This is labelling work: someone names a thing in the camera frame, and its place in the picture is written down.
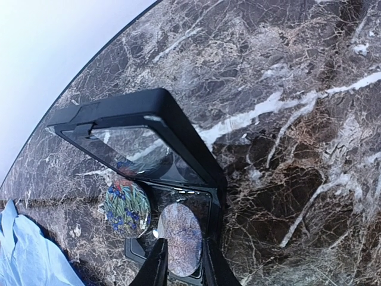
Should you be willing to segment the light blue shirt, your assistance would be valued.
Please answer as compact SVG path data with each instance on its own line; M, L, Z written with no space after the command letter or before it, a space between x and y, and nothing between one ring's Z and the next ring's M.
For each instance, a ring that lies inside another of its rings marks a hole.
M13 201L1 212L1 285L83 285L60 248Z

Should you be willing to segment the round iridescent brooch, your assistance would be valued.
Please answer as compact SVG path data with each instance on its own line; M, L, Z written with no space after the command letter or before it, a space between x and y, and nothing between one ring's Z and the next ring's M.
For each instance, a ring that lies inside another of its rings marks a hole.
M202 231L190 208L173 203L161 212L158 238L167 240L168 269L179 277L193 274L201 262Z

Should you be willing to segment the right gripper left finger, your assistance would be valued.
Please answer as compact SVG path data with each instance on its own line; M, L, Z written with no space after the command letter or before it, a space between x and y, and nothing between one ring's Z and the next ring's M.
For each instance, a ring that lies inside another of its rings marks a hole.
M130 286L166 286L168 276L168 243L159 238Z

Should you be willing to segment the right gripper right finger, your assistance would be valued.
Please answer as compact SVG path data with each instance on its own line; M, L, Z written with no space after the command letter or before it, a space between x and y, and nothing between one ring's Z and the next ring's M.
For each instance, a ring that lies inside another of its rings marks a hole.
M208 286L241 286L219 246L212 238L203 240L204 282Z

